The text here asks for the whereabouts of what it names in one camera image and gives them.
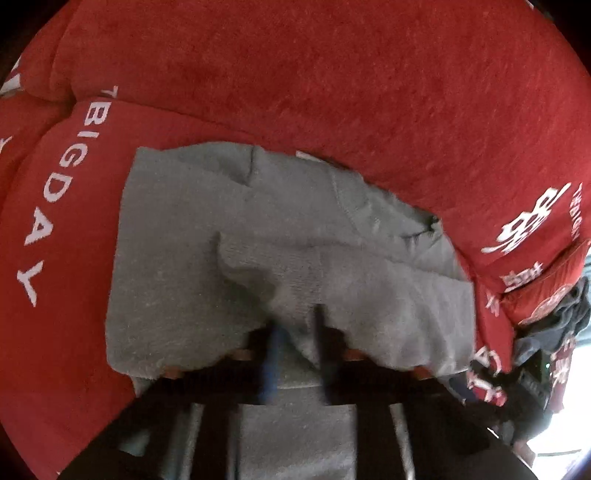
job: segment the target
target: gray towel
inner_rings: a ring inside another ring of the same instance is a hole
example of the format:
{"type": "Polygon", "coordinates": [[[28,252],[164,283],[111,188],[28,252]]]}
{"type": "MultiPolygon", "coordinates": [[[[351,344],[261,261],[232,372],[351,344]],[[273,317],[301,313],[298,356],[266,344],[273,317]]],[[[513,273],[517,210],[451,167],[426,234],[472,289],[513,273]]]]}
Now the gray towel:
{"type": "Polygon", "coordinates": [[[391,367],[446,374],[469,362],[472,285],[428,213],[355,173],[258,147],[138,149],[106,320],[115,370],[154,378],[165,365],[211,364],[266,310],[313,360],[316,301],[354,347],[391,367]]]}

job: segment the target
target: gray cloth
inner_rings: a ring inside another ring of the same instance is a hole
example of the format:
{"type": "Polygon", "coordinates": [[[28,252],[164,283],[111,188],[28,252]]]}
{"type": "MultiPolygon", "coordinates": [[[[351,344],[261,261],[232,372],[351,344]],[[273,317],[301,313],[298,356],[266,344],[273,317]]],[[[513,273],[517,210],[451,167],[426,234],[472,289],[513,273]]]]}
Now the gray cloth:
{"type": "Polygon", "coordinates": [[[577,335],[589,324],[589,279],[583,277],[546,317],[533,323],[513,344],[513,363],[522,365],[538,350],[554,353],[566,337],[577,335]]]}
{"type": "Polygon", "coordinates": [[[292,388],[270,406],[242,406],[240,478],[353,480],[353,407],[322,401],[319,388],[292,388]]]}
{"type": "Polygon", "coordinates": [[[154,378],[166,365],[209,365],[262,325],[260,305],[313,360],[317,301],[351,345],[390,367],[448,374],[472,356],[472,285],[428,213],[358,174],[258,147],[138,149],[106,320],[115,370],[154,378]]]}

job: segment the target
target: red cushion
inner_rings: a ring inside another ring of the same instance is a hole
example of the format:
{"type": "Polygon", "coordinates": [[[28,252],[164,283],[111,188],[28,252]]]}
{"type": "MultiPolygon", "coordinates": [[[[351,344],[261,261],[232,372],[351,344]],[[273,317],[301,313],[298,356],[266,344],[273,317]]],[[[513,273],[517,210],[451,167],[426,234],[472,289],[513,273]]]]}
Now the red cushion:
{"type": "Polygon", "coordinates": [[[511,324],[502,310],[486,313],[486,292],[498,300],[501,276],[536,262],[545,268],[573,238],[589,236],[581,222],[586,196],[574,215],[569,210],[591,178],[591,83],[539,13],[515,0],[82,0],[69,8],[52,47],[39,50],[43,61],[28,62],[29,48],[19,69],[26,91],[74,94],[84,104],[42,140],[0,218],[0,300],[9,305],[0,312],[0,339],[10,339],[0,348],[0,374],[23,388],[57,382],[74,392],[68,402],[50,402],[63,430],[32,397],[3,403],[0,419],[21,412],[13,433],[21,432],[29,459],[43,452],[39,468],[52,456],[64,461],[63,445],[82,447],[107,421],[91,415],[80,431],[69,430],[93,408],[94,397],[77,393],[107,378],[93,369],[107,368],[102,322],[118,202],[139,145],[234,140],[308,151],[438,214],[486,279],[477,286],[479,329],[502,369],[510,368],[511,324]],[[37,64],[43,68],[27,74],[37,64]],[[87,139],[96,144],[84,161],[59,170],[86,128],[86,99],[101,92],[211,124],[114,102],[96,126],[100,137],[87,139]],[[75,174],[47,205],[52,172],[75,174]],[[53,233],[24,246],[36,207],[53,233]],[[529,223],[503,239],[503,227],[524,215],[529,223]],[[41,260],[31,276],[33,307],[16,273],[41,260]],[[28,420],[27,409],[39,416],[28,420]],[[45,433],[28,444],[26,432],[38,425],[45,433]]]}
{"type": "Polygon", "coordinates": [[[83,0],[51,74],[333,158],[439,215],[490,278],[552,262],[591,178],[589,75],[519,0],[83,0]]]}
{"type": "Polygon", "coordinates": [[[129,378],[107,365],[105,315],[136,148],[253,142],[177,113],[94,101],[102,109],[81,102],[43,136],[0,215],[0,422],[40,480],[54,479],[133,397],[129,378]],[[85,125],[93,114],[100,123],[85,125]]]}
{"type": "Polygon", "coordinates": [[[510,293],[501,301],[511,322],[526,326],[548,315],[581,278],[591,239],[567,248],[538,279],[510,293]]]}
{"type": "Polygon", "coordinates": [[[45,102],[26,93],[0,98],[0,212],[23,159],[68,113],[64,104],[45,102]]]}
{"type": "Polygon", "coordinates": [[[489,367],[492,374],[510,372],[515,332],[500,305],[501,298],[482,278],[475,279],[476,359],[489,367]]]}
{"type": "Polygon", "coordinates": [[[566,392],[566,382],[569,380],[570,366],[573,360],[576,340],[569,336],[564,340],[560,349],[551,356],[550,375],[552,393],[548,401],[548,409],[554,413],[564,409],[563,400],[566,392]]]}
{"type": "Polygon", "coordinates": [[[54,70],[54,59],[61,38],[82,0],[69,0],[33,37],[8,77],[11,87],[18,86],[36,97],[72,103],[70,83],[64,72],[54,70]]]}

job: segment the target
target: dark fabric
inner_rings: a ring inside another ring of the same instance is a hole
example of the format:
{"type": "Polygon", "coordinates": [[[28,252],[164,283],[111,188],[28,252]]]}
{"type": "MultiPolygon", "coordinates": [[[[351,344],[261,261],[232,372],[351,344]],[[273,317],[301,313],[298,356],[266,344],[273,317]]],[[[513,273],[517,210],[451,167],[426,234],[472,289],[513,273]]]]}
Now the dark fabric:
{"type": "Polygon", "coordinates": [[[568,335],[577,335],[589,324],[589,279],[581,278],[552,313],[532,324],[515,341],[514,364],[521,365],[539,349],[553,353],[568,335]]]}

